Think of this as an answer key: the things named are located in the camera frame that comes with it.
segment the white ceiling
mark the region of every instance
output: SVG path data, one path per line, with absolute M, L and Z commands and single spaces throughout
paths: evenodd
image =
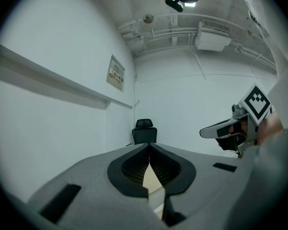
M 183 13 L 178 13 L 167 6 L 164 0 L 97 0 L 97 2 L 105 8 L 122 35 L 126 33 L 132 33 L 134 36 L 138 35 L 138 37 L 131 40 L 130 38 L 125 40 L 135 57 L 155 49 L 187 46 L 192 38 L 190 36 L 189 39 L 189 33 L 187 32 L 196 35 L 199 21 L 207 19 L 231 27 L 232 34 L 230 37 L 233 42 L 239 42 L 244 47 L 274 61 L 269 48 L 260 38 L 255 23 L 248 16 L 249 9 L 244 0 L 199 0 L 194 8 L 184 7 Z M 151 24 L 143 22 L 143 17 L 148 13 L 155 18 Z M 198 16 L 198 14 L 213 16 L 226 20 L 226 22 Z M 179 35 L 160 35 L 161 33 L 172 33 L 178 30 Z

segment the air conditioner unit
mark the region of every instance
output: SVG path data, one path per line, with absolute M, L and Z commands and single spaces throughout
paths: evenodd
M 222 51 L 231 42 L 230 27 L 202 20 L 199 22 L 195 45 L 198 49 Z

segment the white wall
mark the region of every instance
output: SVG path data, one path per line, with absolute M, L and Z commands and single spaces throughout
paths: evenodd
M 79 160 L 131 142 L 133 58 L 91 1 L 23 0 L 0 34 L 21 58 L 113 100 L 0 58 L 0 179 L 23 201 Z M 106 83 L 112 54 L 126 69 L 123 92 Z
M 221 53 L 197 54 L 206 80 L 187 49 L 157 52 L 135 60 L 135 94 L 136 101 L 140 101 L 136 119 L 152 119 L 158 129 L 157 142 L 215 154 L 217 142 L 201 138 L 199 130 L 231 117 L 231 106 L 254 82 L 268 93 L 276 75 L 229 48 Z

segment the black office chair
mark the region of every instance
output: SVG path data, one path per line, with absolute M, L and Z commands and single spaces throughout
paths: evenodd
M 153 122 L 150 119 L 139 119 L 136 121 L 135 129 L 132 130 L 134 144 L 147 142 L 156 143 L 157 129 L 153 127 Z

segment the headrest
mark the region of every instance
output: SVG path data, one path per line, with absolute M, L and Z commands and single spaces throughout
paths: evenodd
M 138 121 L 136 121 L 136 128 L 149 128 L 152 127 L 153 122 L 150 119 L 139 119 Z

